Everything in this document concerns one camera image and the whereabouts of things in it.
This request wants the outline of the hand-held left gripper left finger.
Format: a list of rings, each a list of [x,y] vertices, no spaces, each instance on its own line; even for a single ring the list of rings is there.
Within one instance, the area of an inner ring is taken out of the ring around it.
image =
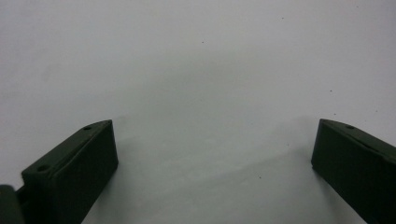
[[[81,224],[118,164],[111,120],[81,128],[21,172],[26,224]]]

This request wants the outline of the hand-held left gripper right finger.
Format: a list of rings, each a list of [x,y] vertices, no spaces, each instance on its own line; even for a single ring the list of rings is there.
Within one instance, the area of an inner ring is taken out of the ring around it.
[[[321,119],[311,164],[367,224],[396,224],[396,147]]]

